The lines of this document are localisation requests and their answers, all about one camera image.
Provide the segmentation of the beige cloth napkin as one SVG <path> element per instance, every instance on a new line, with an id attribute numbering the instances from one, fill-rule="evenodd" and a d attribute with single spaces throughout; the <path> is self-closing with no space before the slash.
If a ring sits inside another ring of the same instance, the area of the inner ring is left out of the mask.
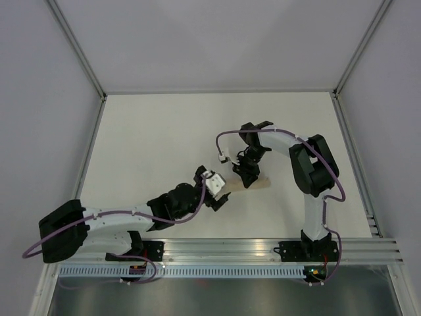
<path id="1" fill-rule="evenodd" d="M 258 178 L 248 188 L 246 188 L 239 178 L 231 178 L 226 181 L 224 187 L 225 192 L 240 192 L 244 190 L 258 190 L 263 188 L 269 188 L 271 181 L 268 177 Z"/>

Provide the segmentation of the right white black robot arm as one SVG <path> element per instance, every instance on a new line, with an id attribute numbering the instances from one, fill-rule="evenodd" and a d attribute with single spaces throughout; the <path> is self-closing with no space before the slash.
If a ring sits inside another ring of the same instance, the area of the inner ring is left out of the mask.
<path id="1" fill-rule="evenodd" d="M 237 154 L 232 170 L 245 188 L 257 181 L 259 162 L 266 152 L 277 151 L 290 158 L 294 181 L 305 201 L 300 251 L 308 260 L 317 259 L 332 241 L 332 233 L 326 228 L 326 198 L 339 176 L 325 138 L 319 134 L 300 138 L 288 131 L 279 132 L 268 121 L 242 125 L 239 136 L 247 148 Z"/>

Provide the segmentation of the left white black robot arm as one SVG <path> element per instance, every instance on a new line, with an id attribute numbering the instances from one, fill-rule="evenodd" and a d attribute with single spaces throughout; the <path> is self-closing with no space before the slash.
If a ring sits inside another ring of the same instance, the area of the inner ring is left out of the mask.
<path id="1" fill-rule="evenodd" d="M 146 254 L 142 234 L 192 220 L 203 206 L 219 210 L 227 201 L 226 180 L 200 166 L 194 184 L 181 183 L 146 203 L 120 208 L 84 207 L 72 199 L 39 221 L 44 263 L 99 255 L 106 261 L 135 261 Z"/>

